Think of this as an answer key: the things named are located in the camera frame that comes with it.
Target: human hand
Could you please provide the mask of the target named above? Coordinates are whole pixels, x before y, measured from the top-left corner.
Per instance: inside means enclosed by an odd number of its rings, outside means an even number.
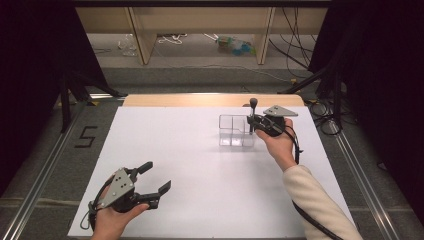
[[[109,187],[106,187],[102,193],[102,198],[106,195]],[[140,215],[142,212],[147,210],[149,205],[142,203],[136,205],[130,211],[126,213],[119,213],[111,207],[100,209],[97,212],[96,226],[91,237],[92,240],[102,239],[102,240],[115,240],[124,232],[127,224]]]
[[[291,119],[284,118],[284,122],[285,125],[288,126],[286,127],[286,131],[292,136],[295,136],[292,129],[293,121]],[[286,169],[297,165],[293,157],[293,141],[287,133],[283,132],[277,137],[271,137],[259,129],[255,130],[255,132],[256,135],[265,142],[268,152],[275,159],[281,170],[285,171]]]

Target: printed number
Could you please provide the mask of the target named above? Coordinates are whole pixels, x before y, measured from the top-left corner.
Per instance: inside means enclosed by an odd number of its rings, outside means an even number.
[[[80,138],[79,138],[79,139],[90,139],[90,143],[89,143],[89,144],[87,144],[87,145],[75,145],[75,148],[90,148],[90,147],[91,147],[91,144],[93,143],[93,141],[94,141],[94,139],[95,139],[96,137],[84,136],[84,135],[85,135],[85,131],[86,131],[87,129],[97,129],[97,126],[85,126],[85,127],[84,127],[84,130],[82,130],[82,133],[81,133],[81,135],[80,135]]]

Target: transparent box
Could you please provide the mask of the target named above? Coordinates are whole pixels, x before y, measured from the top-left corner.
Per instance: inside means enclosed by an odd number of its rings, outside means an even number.
[[[219,116],[219,145],[250,147],[254,144],[254,132],[250,133],[250,125],[245,115]]]

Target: sleeve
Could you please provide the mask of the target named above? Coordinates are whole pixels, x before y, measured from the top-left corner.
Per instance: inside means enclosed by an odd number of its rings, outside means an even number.
[[[353,223],[325,192],[305,166],[294,166],[283,175],[287,192],[300,208],[321,225],[342,239],[362,239]],[[329,239],[305,219],[302,220],[307,239]]]

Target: white table surface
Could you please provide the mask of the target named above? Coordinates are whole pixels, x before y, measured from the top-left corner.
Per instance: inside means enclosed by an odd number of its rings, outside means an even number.
[[[286,108],[299,114],[291,119],[304,150],[300,164],[352,220],[308,109]],[[262,140],[254,136],[253,147],[219,145],[219,116],[249,113],[243,107],[120,107],[68,235],[92,235],[80,222],[113,172],[152,161],[153,168],[138,175],[135,191],[157,192],[168,180],[172,187],[158,209],[130,222],[123,237],[304,237],[282,172]]]

